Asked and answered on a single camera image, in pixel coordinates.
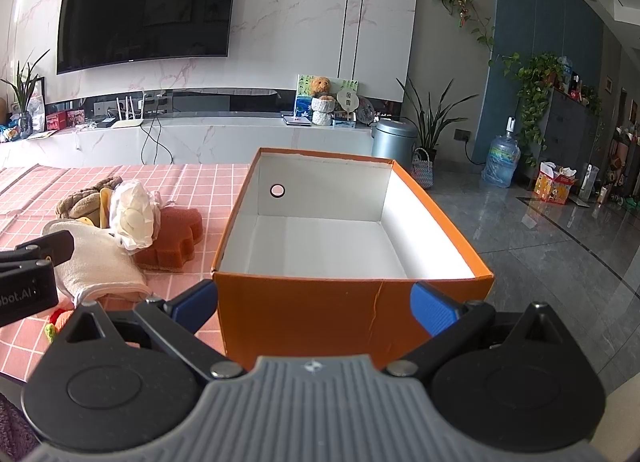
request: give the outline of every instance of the black floor stripe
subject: black floor stripe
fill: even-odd
[[[567,235],[571,240],[573,240],[576,244],[578,244],[582,249],[584,249],[585,251],[588,252],[588,254],[590,254],[593,258],[595,258],[597,261],[599,261],[602,265],[604,265],[607,270],[614,275],[618,280],[620,280],[620,282],[623,283],[623,285],[625,285],[626,288],[628,288],[633,294],[634,296],[636,296],[636,298],[640,299],[640,295],[638,294],[638,288],[634,289],[633,287],[631,287],[631,285],[629,285],[628,283],[626,283],[626,281],[617,273],[615,272],[611,267],[609,267],[609,265],[607,265],[607,263],[601,259],[596,253],[594,253],[593,251],[591,251],[586,245],[584,245],[582,242],[580,242],[579,239],[577,239],[576,237],[574,237],[573,235],[571,235],[571,233],[569,233],[566,229],[564,229],[560,224],[554,222],[553,220],[551,220],[548,216],[546,216],[544,213],[542,213],[542,211],[537,210],[537,208],[534,208],[533,206],[529,205],[529,202],[531,202],[532,200],[538,200],[537,198],[532,198],[532,197],[516,197],[521,203],[526,204],[527,207],[531,208],[533,211],[535,211],[536,213],[538,213],[541,217],[544,217],[548,222],[550,222],[551,224],[553,224],[553,226],[555,226],[556,228],[558,228],[559,230],[561,230],[562,233],[564,233],[565,235]]]

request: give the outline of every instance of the trash can lid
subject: trash can lid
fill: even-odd
[[[402,123],[401,121],[391,121],[391,119],[380,119],[376,128],[379,132],[385,132],[391,135],[400,135],[401,137],[418,137],[418,129],[411,123]]]

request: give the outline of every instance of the marble tv stand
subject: marble tv stand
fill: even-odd
[[[259,147],[321,150],[370,155],[369,128],[290,127],[279,117],[174,117],[160,119],[161,144],[174,164],[250,163]],[[148,132],[151,119],[145,119]],[[151,135],[158,139],[156,121]],[[0,166],[58,168],[154,164],[156,144],[140,127],[64,129],[44,139],[0,144]],[[169,153],[158,147],[156,164],[170,164]]]

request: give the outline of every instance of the purple fabric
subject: purple fabric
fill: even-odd
[[[0,394],[0,451],[18,462],[38,445],[36,434],[24,415]]]

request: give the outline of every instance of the transparent plastic container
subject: transparent plastic container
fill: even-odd
[[[515,119],[509,118],[507,134],[496,137],[489,148],[486,164],[482,170],[482,179],[489,184],[500,187],[509,187],[513,172],[520,160],[520,149],[513,138]]]

